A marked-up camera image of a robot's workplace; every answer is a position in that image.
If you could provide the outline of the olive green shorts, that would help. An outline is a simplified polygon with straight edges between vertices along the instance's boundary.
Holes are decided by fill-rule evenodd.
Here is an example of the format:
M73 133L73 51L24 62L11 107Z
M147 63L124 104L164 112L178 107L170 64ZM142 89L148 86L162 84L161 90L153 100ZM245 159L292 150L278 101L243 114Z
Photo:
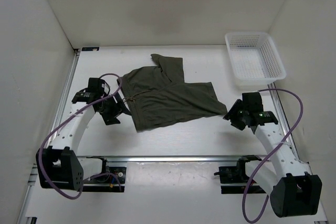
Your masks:
M151 54L151 59L154 66L134 69L121 78L136 131L227 113L212 83L185 82L182 58Z

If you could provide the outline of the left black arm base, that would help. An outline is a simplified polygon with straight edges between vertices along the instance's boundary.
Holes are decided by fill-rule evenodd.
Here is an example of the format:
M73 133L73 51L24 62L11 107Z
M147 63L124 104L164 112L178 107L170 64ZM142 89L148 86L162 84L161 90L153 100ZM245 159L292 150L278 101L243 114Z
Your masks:
M108 173L94 179L86 180L83 192L91 193L123 193L127 177L126 163L103 161L102 173Z

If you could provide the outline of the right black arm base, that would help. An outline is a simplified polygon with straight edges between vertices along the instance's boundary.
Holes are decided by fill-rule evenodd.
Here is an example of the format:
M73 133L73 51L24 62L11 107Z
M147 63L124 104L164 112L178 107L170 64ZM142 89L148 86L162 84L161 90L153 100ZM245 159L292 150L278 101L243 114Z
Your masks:
M245 164L248 162L258 161L262 159L259 156L247 155L238 159L236 166L220 166L218 171L214 173L214 176L220 178L221 194L243 194L246 183L249 177L245 173ZM277 182L277 177L273 176L266 182L266 185L270 185L270 191L272 192ZM255 180L252 181L248 194L266 194L263 188L257 184Z

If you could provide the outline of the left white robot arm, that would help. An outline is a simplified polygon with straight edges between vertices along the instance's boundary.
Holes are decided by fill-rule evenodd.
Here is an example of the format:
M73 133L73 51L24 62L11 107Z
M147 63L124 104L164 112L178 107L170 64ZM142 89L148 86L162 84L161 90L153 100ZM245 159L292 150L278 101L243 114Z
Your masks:
M120 114L130 115L130 111L118 93L108 96L104 91L79 91L71 103L69 116L56 137L36 154L42 188L79 191L88 180L105 182L111 176L103 157L77 157L79 143L96 113L101 115L105 125L113 125L120 122L117 118Z

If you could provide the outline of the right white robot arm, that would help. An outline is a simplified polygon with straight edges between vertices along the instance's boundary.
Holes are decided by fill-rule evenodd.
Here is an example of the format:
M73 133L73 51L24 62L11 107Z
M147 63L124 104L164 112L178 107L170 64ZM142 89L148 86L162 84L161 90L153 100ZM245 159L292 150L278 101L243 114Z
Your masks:
M260 94L244 93L224 118L239 130L250 128L274 168L262 164L258 156L242 156L235 167L220 168L221 182L246 183L251 179L267 194L275 215L280 218L315 215L322 181L318 175L310 174L306 164L282 141L278 120L271 111L264 111Z

